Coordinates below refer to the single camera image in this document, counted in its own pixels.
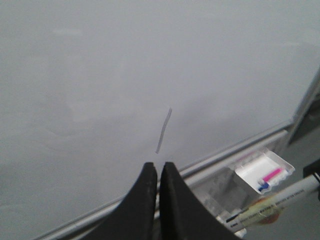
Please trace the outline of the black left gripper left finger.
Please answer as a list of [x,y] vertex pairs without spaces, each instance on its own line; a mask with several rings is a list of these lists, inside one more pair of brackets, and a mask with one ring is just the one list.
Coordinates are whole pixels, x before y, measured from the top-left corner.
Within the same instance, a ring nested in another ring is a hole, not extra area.
[[146,162],[118,207],[84,240],[151,240],[157,195],[157,171]]

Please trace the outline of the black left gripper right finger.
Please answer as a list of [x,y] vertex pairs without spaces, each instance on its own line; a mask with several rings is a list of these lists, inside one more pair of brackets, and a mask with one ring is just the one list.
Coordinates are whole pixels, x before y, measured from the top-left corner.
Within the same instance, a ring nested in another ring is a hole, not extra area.
[[163,240],[239,239],[202,205],[172,162],[161,173],[159,214]]

